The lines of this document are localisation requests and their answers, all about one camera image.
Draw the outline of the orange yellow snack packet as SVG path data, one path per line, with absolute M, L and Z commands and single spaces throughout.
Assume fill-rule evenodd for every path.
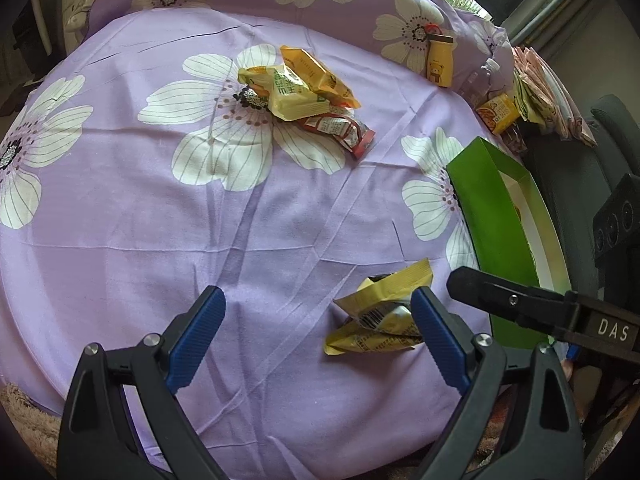
M 281 46 L 280 53 L 284 64 L 311 91 L 327 99 L 332 105 L 349 108 L 361 106 L 349 86 L 305 49 Z

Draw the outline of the dark clear snack bag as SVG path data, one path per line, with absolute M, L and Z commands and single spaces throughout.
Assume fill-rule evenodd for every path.
M 527 152 L 526 143 L 517 124 L 506 127 L 500 136 L 503 144 L 512 154 L 521 155 Z

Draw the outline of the yellow green snack packet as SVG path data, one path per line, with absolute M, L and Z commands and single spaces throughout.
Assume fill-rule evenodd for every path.
M 284 122 L 329 113 L 330 103 L 314 93 L 285 64 L 240 68 L 238 81 L 267 99 L 268 110 Z

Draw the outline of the red white snack packet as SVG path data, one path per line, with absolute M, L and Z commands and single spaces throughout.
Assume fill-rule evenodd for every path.
M 375 138 L 375 132 L 371 128 L 347 115 L 321 114 L 297 119 L 296 124 L 306 131 L 330 136 L 356 159 L 366 154 Z

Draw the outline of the clear plastic water bottle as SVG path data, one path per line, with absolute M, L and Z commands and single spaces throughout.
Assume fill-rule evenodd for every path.
M 466 77 L 459 89 L 459 94 L 473 110 L 487 101 L 492 78 L 499 73 L 499 70 L 500 64 L 493 58 L 488 58 L 480 68 L 472 70 Z

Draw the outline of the green white cardboard box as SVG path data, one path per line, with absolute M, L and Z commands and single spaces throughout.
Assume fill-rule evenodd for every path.
M 477 138 L 447 172 L 480 270 L 561 294 L 572 288 L 548 208 L 524 166 Z

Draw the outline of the purple floral bed sheet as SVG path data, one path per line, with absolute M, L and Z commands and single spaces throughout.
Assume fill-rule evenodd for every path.
M 1 144 L 1 379 L 62 411 L 89 342 L 135 344 L 207 285 L 227 313 L 180 403 L 235 479 L 343 479 L 433 442 L 458 396 L 424 347 L 327 356 L 334 304 L 427 259 L 436 294 L 475 261 L 446 168 L 485 128 L 454 79 L 506 32 L 445 0 L 79 0 L 84 41 Z M 240 68 L 311 53 L 375 132 L 360 159 L 284 122 Z

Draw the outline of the dark grey sofa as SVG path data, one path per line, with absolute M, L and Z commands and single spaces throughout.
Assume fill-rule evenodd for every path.
M 595 146 L 557 134 L 526 140 L 525 167 L 536 181 L 564 252 L 570 284 L 596 296 L 592 222 L 625 174 L 639 172 L 639 125 L 614 94 L 592 104 L 587 126 Z

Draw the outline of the folded patterned cloth stack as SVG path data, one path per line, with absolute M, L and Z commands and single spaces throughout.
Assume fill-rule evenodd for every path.
M 587 121 L 548 63 L 533 48 L 515 47 L 512 52 L 514 101 L 521 118 L 542 134 L 554 132 L 564 141 L 596 146 Z

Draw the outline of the yellow snack packet pile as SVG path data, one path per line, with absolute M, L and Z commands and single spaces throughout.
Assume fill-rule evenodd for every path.
M 326 336 L 324 353 L 340 356 L 393 352 L 422 344 L 411 313 L 411 295 L 432 281 L 433 271 L 427 259 L 391 274 L 366 278 L 356 292 L 334 300 L 348 319 Z

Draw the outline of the yellow bear bottle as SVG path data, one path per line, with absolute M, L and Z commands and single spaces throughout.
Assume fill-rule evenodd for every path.
M 425 76 L 440 88 L 450 88 L 454 78 L 454 38 L 435 25 L 426 25 L 428 42 Z

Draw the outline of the yellow juice carton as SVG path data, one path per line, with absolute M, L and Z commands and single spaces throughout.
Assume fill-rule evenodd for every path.
M 496 136 L 503 134 L 520 117 L 514 99 L 506 93 L 498 94 L 480 104 L 475 111 L 489 131 Z

